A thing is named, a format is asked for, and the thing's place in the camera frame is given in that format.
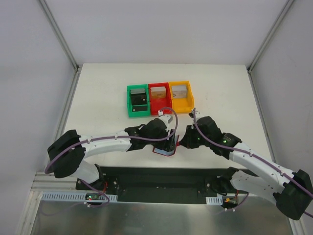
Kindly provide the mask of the red leather card holder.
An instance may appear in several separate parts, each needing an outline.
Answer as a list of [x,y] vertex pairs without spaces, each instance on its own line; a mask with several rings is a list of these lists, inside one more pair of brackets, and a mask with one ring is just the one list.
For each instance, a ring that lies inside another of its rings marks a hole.
[[173,156],[179,142],[179,135],[173,135],[164,141],[158,141],[153,144],[153,153],[160,154],[166,157]]

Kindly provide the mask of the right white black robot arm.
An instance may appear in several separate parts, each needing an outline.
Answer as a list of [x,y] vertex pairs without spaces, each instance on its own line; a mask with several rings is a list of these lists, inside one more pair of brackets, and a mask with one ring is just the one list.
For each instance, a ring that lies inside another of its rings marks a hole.
[[240,138],[223,133],[209,117],[195,117],[187,125],[185,135],[179,142],[187,149],[209,147],[216,155],[245,167],[253,176],[236,168],[229,168],[219,178],[221,190],[231,193],[242,190],[273,203],[277,209],[292,220],[299,220],[313,200],[313,185],[308,173],[282,167],[259,156]]

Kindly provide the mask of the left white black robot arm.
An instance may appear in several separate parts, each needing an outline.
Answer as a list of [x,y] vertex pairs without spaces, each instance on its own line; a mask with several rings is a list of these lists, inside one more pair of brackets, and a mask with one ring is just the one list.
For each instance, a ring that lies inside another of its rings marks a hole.
[[88,163],[86,158],[167,143],[175,134],[174,129],[169,129],[172,120],[171,115],[161,115],[147,124],[103,137],[81,136],[75,129],[69,130],[47,149],[50,162],[45,173],[53,173],[55,178],[73,176],[85,181],[92,190],[99,190],[103,186],[103,174],[98,165]]

